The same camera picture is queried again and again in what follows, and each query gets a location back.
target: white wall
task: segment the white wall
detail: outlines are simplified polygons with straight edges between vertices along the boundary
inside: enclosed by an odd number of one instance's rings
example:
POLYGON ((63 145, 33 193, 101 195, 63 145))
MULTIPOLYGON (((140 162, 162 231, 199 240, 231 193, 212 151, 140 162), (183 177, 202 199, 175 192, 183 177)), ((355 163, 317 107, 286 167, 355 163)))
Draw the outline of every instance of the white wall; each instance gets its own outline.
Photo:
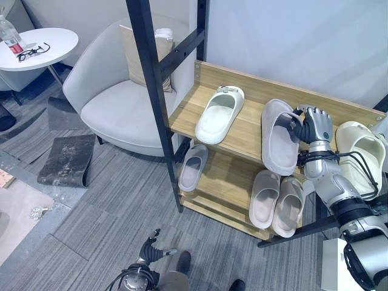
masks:
POLYGON ((210 0, 208 62, 373 107, 388 93, 387 0, 210 0))
MULTIPOLYGON (((109 24, 128 17, 125 0, 22 1, 36 27, 62 27, 78 34, 79 44, 74 54, 64 60, 68 65, 76 63, 99 32, 109 24)), ((150 0, 150 5, 152 12, 189 23, 189 0, 150 0)))

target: plastic bottle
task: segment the plastic bottle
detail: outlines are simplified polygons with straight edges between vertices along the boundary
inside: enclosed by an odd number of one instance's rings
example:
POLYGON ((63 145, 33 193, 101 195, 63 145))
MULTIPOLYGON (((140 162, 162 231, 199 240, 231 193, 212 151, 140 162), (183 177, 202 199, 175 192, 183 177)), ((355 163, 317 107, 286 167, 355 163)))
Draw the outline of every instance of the plastic bottle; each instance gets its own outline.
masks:
POLYGON ((0 15, 0 38, 16 56, 23 52, 25 42, 22 40, 12 23, 6 20, 4 15, 0 15))

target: round table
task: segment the round table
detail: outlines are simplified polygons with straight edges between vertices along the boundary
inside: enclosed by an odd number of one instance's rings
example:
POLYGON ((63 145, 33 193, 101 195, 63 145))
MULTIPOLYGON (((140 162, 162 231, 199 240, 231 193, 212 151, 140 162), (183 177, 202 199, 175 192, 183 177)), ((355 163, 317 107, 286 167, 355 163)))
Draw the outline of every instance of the round table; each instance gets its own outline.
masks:
POLYGON ((0 42, 0 70, 4 71, 26 71, 42 67, 48 67, 54 78, 63 85, 52 64, 62 61, 75 49, 78 43, 78 35, 64 28, 39 28, 20 33, 28 49, 43 49, 50 45, 50 50, 45 53, 36 54, 24 61, 19 62, 4 41, 0 42))

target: striped carpet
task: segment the striped carpet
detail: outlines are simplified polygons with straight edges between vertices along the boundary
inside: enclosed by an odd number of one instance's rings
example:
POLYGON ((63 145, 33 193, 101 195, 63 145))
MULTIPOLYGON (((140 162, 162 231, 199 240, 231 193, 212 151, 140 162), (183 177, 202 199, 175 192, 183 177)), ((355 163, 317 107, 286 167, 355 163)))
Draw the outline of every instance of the striped carpet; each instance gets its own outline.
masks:
MULTIPOLYGON (((27 101, 43 104, 56 94, 59 86, 27 101)), ((45 162, 54 135, 77 134, 47 132, 46 117, 43 113, 36 124, 1 144, 34 175, 45 162)), ((147 235, 159 227, 156 247, 177 247, 192 254, 192 291, 224 291, 237 278, 246 282, 248 291, 320 290, 322 234, 259 249, 252 236, 189 209, 178 213, 161 158, 96 144, 89 184, 61 225, 13 278, 2 282, 3 290, 104 290, 134 262, 147 235)), ((305 222, 314 219, 314 201, 307 199, 305 222)), ((163 273, 174 260, 164 258, 151 267, 163 273)))

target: white slipper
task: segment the white slipper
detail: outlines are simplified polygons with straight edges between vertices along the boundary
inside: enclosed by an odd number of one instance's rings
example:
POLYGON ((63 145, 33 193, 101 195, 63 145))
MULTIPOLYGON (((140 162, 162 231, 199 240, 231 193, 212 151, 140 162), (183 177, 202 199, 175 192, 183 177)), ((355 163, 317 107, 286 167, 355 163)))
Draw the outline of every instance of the white slipper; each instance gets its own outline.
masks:
POLYGON ((195 136, 206 144, 218 144, 226 136, 244 104, 244 92, 235 86, 221 86, 210 98, 196 127, 195 136))
POLYGON ((295 233, 302 217, 306 196, 303 185, 294 177, 285 177, 273 214, 272 228, 280 236, 289 238, 295 233))
POLYGON ((253 182, 249 204, 249 219, 259 229, 271 225, 273 211, 279 197, 280 176, 270 170, 263 170, 253 182))
MULTIPOLYGON (((382 184, 381 172, 386 157, 386 149, 380 137, 376 137, 361 123, 348 121, 337 128, 335 139, 340 153, 356 151, 362 154, 375 182, 378 184, 377 188, 380 192, 382 184)), ((360 156, 357 154, 354 156, 364 165, 360 156)), ((371 200, 376 196, 367 195, 373 192, 374 188, 360 165, 353 158, 349 156, 342 157, 339 165, 345 178, 353 184, 363 199, 371 200)))
POLYGON ((184 157, 179 188, 189 192, 195 189, 207 162, 209 151, 203 144, 196 144, 189 149, 184 157))
POLYGON ((272 99, 261 114, 261 157, 265 167, 282 175, 293 173, 298 160, 299 139, 292 134, 291 119, 300 116, 283 100, 272 99))

